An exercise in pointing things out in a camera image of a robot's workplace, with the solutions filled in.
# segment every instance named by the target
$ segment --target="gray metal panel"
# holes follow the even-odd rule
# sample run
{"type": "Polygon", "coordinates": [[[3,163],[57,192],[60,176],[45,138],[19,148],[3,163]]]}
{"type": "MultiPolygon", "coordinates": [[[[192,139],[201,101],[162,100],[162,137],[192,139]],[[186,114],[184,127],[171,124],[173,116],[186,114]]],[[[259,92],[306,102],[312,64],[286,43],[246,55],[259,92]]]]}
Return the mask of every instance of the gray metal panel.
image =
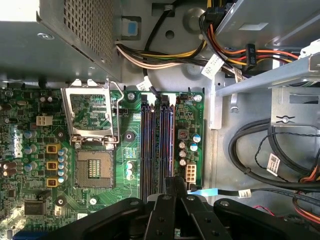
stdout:
{"type": "Polygon", "coordinates": [[[243,93],[256,88],[285,86],[308,80],[320,79],[320,53],[307,56],[253,76],[236,84],[226,86],[215,92],[217,96],[227,96],[234,93],[243,93]]]}
{"type": "MultiPolygon", "coordinates": [[[[9,21],[0,17],[2,36],[0,38],[0,67],[4,69],[2,72],[19,71],[24,76],[48,76],[56,77],[57,80],[111,78],[119,81],[121,79],[120,58],[114,46],[111,49],[111,58],[108,56],[108,59],[112,59],[113,67],[110,67],[107,65],[110,60],[106,58],[103,63],[101,56],[79,40],[79,37],[64,24],[63,0],[41,0],[39,2],[38,6],[20,8],[23,9],[23,14],[29,16],[28,18],[21,17],[19,21],[9,21]],[[49,34],[54,39],[40,38],[37,36],[39,33],[49,34]]],[[[115,6],[117,9],[115,7],[113,12],[115,19],[112,27],[117,31],[113,31],[112,42],[121,29],[119,27],[121,26],[120,5],[118,3],[115,6]]],[[[11,13],[13,16],[17,14],[17,10],[10,4],[4,7],[8,11],[14,10],[11,13]]]]}
{"type": "Polygon", "coordinates": [[[250,43],[257,48],[300,49],[319,38],[319,28],[319,0],[238,0],[215,35],[228,48],[242,49],[250,43]]]}

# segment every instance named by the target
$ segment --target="black connector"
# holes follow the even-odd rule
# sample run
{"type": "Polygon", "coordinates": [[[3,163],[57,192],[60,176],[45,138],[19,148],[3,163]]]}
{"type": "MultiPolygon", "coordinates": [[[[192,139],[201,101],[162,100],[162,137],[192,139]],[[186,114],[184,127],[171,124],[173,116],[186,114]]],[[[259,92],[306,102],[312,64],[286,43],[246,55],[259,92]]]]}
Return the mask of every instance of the black connector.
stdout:
{"type": "Polygon", "coordinates": [[[247,44],[245,46],[246,67],[244,71],[249,71],[257,66],[256,45],[247,44]]]}
{"type": "Polygon", "coordinates": [[[205,13],[205,21],[213,24],[213,28],[217,29],[220,22],[225,16],[225,8],[216,6],[208,7],[205,13]]]}

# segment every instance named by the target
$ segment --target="sticker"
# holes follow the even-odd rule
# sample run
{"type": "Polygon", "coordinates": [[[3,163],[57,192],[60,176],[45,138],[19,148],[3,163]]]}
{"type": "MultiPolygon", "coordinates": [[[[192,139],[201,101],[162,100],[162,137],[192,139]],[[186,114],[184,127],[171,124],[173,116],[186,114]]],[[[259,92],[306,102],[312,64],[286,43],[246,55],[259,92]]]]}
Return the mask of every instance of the sticker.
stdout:
{"type": "Polygon", "coordinates": [[[266,170],[277,177],[279,164],[280,164],[280,159],[273,153],[270,153],[269,162],[268,162],[268,166],[266,167],[266,170]]]}
{"type": "Polygon", "coordinates": [[[244,199],[244,198],[251,198],[251,190],[246,189],[246,190],[240,190],[239,191],[239,199],[244,199]]]}
{"type": "Polygon", "coordinates": [[[87,213],[78,213],[77,216],[76,216],[76,219],[79,220],[79,219],[82,219],[84,217],[88,216],[87,213]]]}
{"type": "Polygon", "coordinates": [[[244,79],[244,76],[242,76],[242,72],[240,69],[233,67],[233,71],[234,71],[234,77],[235,77],[235,82],[236,83],[240,83],[242,82],[244,79]]]}
{"type": "Polygon", "coordinates": [[[206,76],[208,79],[214,80],[215,75],[219,69],[223,66],[224,61],[218,57],[216,54],[213,54],[208,63],[202,70],[202,75],[206,76]]]}
{"type": "Polygon", "coordinates": [[[144,81],[137,84],[136,87],[138,88],[139,91],[149,91],[149,88],[152,87],[149,77],[145,76],[144,81]]]}

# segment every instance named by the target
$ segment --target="chip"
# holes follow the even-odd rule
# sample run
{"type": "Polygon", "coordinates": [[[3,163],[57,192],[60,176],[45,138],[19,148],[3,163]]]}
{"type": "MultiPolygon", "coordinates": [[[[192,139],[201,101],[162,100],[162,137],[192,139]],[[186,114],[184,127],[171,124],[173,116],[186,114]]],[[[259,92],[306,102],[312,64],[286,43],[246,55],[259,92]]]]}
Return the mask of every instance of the chip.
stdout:
{"type": "Polygon", "coordinates": [[[24,215],[46,215],[47,202],[43,201],[24,201],[24,215]]]}

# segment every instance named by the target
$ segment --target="orange wire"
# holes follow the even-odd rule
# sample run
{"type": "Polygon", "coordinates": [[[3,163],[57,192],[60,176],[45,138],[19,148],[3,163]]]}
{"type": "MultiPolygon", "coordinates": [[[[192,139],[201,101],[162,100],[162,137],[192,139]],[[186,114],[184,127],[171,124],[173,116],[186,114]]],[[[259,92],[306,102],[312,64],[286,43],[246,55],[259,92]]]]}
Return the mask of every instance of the orange wire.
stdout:
{"type": "MultiPolygon", "coordinates": [[[[211,37],[213,39],[213,42],[215,43],[215,45],[220,49],[221,52],[225,53],[225,54],[231,54],[231,55],[234,55],[234,54],[240,54],[240,53],[243,53],[245,52],[246,50],[245,49],[242,49],[242,50],[238,50],[238,51],[227,51],[225,49],[223,49],[219,44],[218,42],[216,41],[215,39],[215,34],[214,34],[214,26],[212,24],[210,24],[210,31],[211,31],[211,37]]],[[[286,51],[278,51],[278,50],[257,50],[257,53],[277,53],[277,54],[285,54],[285,55],[288,55],[290,57],[293,57],[295,59],[298,59],[298,57],[294,54],[291,54],[289,52],[286,52],[286,51]]]]}

